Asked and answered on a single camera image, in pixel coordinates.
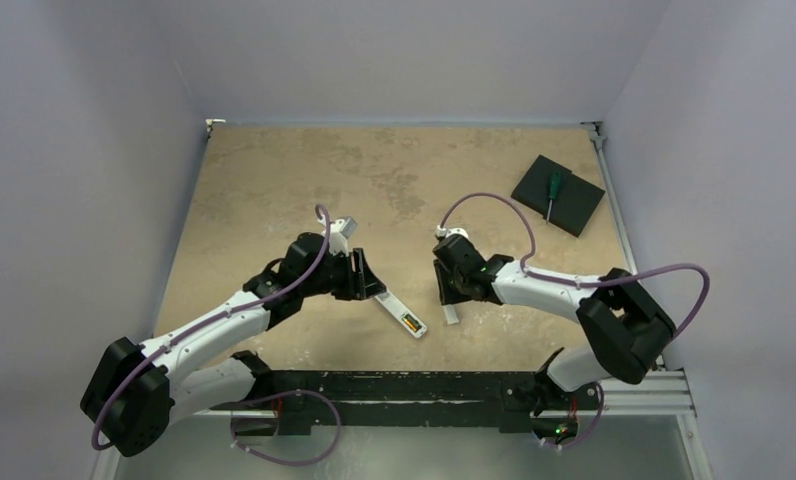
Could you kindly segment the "white battery cover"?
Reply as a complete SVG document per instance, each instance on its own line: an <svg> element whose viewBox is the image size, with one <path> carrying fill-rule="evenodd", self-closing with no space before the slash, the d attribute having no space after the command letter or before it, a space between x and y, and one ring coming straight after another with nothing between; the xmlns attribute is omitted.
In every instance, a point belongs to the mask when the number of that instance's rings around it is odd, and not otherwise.
<svg viewBox="0 0 796 480"><path fill-rule="evenodd" d="M458 325L460 323L460 318L454 305L443 305L442 309L448 326Z"/></svg>

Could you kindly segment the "white remote control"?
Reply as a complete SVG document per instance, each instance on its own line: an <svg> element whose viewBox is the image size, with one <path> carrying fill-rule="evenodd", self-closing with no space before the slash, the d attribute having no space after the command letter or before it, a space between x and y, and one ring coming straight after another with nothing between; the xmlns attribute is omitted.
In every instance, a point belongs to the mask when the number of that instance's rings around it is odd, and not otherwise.
<svg viewBox="0 0 796 480"><path fill-rule="evenodd" d="M375 300L415 339L420 339L427 333L427 325L391 291L377 295Z"/></svg>

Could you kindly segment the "gold AAA battery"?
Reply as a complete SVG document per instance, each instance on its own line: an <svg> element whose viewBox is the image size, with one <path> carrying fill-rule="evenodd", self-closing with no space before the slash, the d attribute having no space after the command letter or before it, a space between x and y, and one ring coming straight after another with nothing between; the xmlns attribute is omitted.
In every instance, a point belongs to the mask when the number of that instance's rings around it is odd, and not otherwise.
<svg viewBox="0 0 796 480"><path fill-rule="evenodd" d="M407 329L413 333L418 332L422 326L418 323L418 321L412 315L404 315L402 317L402 322L405 324Z"/></svg>

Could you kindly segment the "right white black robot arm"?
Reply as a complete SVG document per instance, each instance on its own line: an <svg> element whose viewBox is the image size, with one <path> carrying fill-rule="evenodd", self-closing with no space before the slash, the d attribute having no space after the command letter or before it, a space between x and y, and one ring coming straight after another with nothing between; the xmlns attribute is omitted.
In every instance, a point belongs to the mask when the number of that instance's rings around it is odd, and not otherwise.
<svg viewBox="0 0 796 480"><path fill-rule="evenodd" d="M637 385L674 337L674 321L627 271L578 277L534 269L507 255L485 258L464 235L433 249L440 301L529 307L577 323L587 344L562 350L540 369L538 399L558 407L578 388L604 379Z"/></svg>

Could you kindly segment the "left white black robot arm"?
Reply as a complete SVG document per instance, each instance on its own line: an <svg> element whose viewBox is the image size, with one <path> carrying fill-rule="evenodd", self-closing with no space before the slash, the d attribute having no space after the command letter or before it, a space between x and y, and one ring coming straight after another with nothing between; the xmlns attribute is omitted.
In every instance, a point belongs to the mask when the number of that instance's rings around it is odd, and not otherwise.
<svg viewBox="0 0 796 480"><path fill-rule="evenodd" d="M298 313L305 299L365 301L386 289L363 249L332 253L327 236L299 235L209 313L167 334L139 343L122 337L105 348L80 401L93 423L93 449L144 451L169 425L176 387L227 348Z"/></svg>

